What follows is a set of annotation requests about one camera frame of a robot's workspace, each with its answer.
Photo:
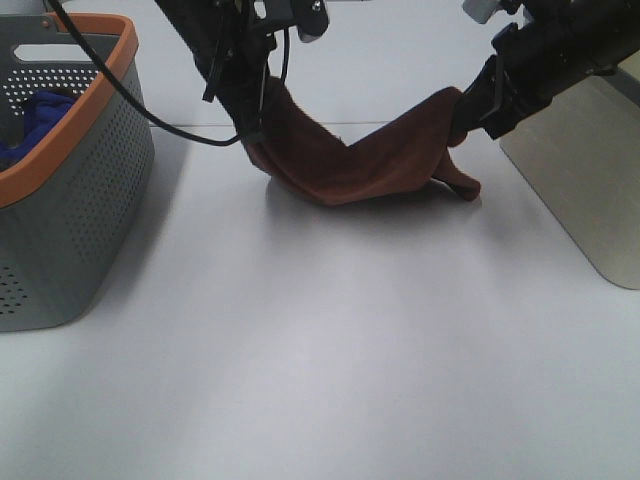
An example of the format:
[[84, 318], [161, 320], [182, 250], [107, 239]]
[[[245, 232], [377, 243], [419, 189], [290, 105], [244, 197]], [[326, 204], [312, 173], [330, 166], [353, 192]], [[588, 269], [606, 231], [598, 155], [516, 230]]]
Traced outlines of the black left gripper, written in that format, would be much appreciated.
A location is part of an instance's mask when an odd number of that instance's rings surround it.
[[265, 1], [264, 12], [253, 1], [211, 1], [212, 52], [206, 68], [205, 101], [218, 99], [243, 144], [261, 142], [269, 106], [268, 59], [277, 47], [275, 34], [294, 28], [304, 42], [320, 38], [329, 26], [324, 1]]

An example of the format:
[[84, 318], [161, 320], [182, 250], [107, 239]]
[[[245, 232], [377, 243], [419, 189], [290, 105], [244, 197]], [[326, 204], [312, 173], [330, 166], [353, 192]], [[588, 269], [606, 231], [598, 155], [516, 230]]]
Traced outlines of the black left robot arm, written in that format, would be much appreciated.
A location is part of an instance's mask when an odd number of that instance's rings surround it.
[[202, 100], [218, 101], [238, 140], [260, 142], [264, 121], [284, 89], [290, 30], [313, 42], [329, 27], [324, 1], [158, 1], [204, 80]]

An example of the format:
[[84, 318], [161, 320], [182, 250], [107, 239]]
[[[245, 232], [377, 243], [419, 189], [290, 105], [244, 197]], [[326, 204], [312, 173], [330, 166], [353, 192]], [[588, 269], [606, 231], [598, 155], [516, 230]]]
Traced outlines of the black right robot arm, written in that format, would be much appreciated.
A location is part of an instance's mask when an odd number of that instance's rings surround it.
[[616, 74], [639, 50], [636, 1], [466, 1], [479, 24], [522, 11], [492, 39], [493, 54], [455, 104], [450, 136], [481, 129], [499, 139], [592, 76]]

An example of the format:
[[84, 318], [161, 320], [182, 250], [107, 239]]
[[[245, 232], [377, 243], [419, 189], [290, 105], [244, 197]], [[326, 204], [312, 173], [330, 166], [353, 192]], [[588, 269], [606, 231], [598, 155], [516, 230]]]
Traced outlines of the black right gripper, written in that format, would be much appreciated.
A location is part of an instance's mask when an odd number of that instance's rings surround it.
[[553, 98], [591, 75], [611, 75], [615, 61], [566, 23], [510, 24], [492, 40], [488, 92], [471, 85], [453, 88], [448, 147], [461, 144], [470, 131], [483, 129], [493, 139], [546, 108]]

